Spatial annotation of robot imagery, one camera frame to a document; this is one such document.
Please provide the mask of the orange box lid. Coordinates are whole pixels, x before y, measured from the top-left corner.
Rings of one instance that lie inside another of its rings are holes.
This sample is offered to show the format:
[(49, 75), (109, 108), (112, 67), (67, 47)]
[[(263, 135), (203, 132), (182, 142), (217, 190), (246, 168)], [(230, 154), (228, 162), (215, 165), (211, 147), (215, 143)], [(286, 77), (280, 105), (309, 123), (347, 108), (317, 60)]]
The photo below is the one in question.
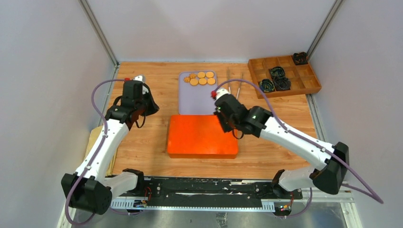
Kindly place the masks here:
[(237, 139), (222, 130), (216, 116), (171, 116), (167, 136), (170, 158), (234, 159), (238, 151)]

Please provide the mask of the lavender cookie tray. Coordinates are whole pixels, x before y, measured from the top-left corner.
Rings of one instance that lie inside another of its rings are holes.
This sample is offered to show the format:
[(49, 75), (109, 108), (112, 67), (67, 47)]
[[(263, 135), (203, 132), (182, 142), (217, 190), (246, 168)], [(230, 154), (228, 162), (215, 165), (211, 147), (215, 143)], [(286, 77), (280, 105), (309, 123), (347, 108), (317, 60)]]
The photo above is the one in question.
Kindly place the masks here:
[(211, 115), (215, 111), (214, 100), (211, 98), (211, 92), (217, 88), (217, 76), (214, 71), (216, 84), (192, 86), (184, 82), (189, 74), (198, 74), (198, 72), (209, 72), (212, 70), (185, 71), (179, 74), (179, 114), (181, 115)]

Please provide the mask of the metal tongs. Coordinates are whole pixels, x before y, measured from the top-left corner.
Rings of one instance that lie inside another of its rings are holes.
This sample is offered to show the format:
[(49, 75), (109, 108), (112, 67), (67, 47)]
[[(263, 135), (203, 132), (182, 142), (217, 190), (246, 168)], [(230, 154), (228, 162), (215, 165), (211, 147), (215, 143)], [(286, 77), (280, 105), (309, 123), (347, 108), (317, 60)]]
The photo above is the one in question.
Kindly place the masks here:
[[(244, 71), (241, 71), (239, 79), (243, 79), (243, 78), (244, 78)], [(226, 70), (226, 79), (227, 80), (231, 79), (231, 69), (229, 67), (227, 67), (227, 70)], [(235, 95), (236, 99), (239, 98), (241, 86), (242, 86), (242, 81), (238, 81), (238, 87), (236, 89), (236, 95)], [(228, 92), (230, 94), (233, 94), (230, 83), (228, 83)]]

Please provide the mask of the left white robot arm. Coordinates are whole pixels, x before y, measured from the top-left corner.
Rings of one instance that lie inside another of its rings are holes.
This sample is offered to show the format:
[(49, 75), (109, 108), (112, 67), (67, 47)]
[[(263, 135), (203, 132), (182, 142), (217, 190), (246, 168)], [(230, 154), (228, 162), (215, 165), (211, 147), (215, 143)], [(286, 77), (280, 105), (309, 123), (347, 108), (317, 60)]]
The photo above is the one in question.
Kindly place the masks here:
[(159, 111), (143, 75), (122, 81), (122, 94), (114, 100), (106, 114), (93, 105), (101, 116), (103, 126), (84, 161), (74, 173), (66, 173), (61, 180), (66, 196), (66, 212), (75, 208), (102, 215), (111, 202), (123, 193), (141, 196), (145, 192), (142, 171), (125, 169), (119, 175), (106, 179), (109, 164), (132, 127), (142, 128), (146, 117)]

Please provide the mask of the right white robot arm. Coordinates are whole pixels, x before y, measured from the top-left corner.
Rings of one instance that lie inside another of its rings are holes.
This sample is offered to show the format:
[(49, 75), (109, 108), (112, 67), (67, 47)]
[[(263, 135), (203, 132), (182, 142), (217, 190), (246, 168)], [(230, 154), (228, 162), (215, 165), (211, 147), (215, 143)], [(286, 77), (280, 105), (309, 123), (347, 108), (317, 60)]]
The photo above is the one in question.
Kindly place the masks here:
[(237, 130), (265, 139), (305, 159), (310, 166), (297, 170), (279, 170), (271, 182), (272, 194), (284, 198), (300, 188), (316, 187), (331, 195), (339, 193), (348, 162), (348, 146), (313, 138), (276, 118), (260, 106), (247, 109), (225, 88), (212, 91), (217, 116), (224, 132)]

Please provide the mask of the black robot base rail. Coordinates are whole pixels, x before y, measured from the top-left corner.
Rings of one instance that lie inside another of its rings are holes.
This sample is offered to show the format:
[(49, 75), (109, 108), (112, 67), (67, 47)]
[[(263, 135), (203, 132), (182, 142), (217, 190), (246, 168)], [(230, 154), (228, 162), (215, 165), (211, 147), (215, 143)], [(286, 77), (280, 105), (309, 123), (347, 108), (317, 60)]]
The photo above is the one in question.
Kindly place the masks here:
[(266, 202), (302, 199), (300, 189), (292, 193), (272, 189), (270, 180), (146, 177), (143, 190), (125, 192), (130, 209), (261, 209)]

